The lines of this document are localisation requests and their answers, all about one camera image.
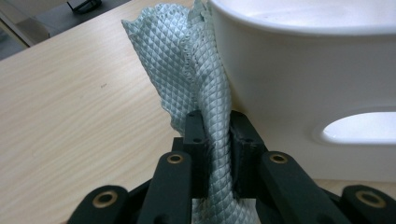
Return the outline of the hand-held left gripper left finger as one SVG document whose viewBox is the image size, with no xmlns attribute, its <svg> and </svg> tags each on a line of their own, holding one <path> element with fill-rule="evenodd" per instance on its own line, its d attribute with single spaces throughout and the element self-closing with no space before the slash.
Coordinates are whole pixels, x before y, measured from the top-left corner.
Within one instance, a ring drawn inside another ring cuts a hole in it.
<svg viewBox="0 0 396 224">
<path fill-rule="evenodd" d="M 209 140 L 200 110 L 186 117 L 183 148 L 192 160 L 192 198 L 205 198 L 208 195 Z"/>
</svg>

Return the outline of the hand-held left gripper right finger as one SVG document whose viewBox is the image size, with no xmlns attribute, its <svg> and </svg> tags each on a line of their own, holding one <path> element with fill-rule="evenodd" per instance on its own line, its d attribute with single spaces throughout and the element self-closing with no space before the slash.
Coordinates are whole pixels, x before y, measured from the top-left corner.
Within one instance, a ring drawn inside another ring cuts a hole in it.
<svg viewBox="0 0 396 224">
<path fill-rule="evenodd" d="M 267 148 L 245 114 L 233 110 L 230 124 L 233 196 L 252 199 L 258 187 L 257 166 Z"/>
</svg>

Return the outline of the white plastic bin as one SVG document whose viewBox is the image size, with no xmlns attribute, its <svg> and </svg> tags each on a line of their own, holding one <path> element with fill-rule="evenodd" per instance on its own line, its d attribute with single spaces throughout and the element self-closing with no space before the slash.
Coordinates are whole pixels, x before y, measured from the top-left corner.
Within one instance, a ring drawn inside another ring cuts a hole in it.
<svg viewBox="0 0 396 224">
<path fill-rule="evenodd" d="M 208 4 L 233 108 L 268 149 L 314 178 L 396 182 L 396 133 L 348 142 L 326 130 L 396 112 L 396 0 Z"/>
</svg>

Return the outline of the light blue textured cloth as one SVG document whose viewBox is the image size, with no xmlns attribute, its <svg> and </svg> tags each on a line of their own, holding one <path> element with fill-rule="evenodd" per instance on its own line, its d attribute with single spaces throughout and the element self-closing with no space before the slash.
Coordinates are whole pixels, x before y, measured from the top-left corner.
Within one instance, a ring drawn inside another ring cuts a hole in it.
<svg viewBox="0 0 396 224">
<path fill-rule="evenodd" d="M 208 134 L 208 196 L 193 202 L 194 224 L 258 224 L 252 200 L 238 200 L 232 190 L 231 91 L 221 62 L 211 8 L 158 4 L 143 9 L 122 26 L 171 117 L 184 136 L 187 115 L 202 112 Z"/>
</svg>

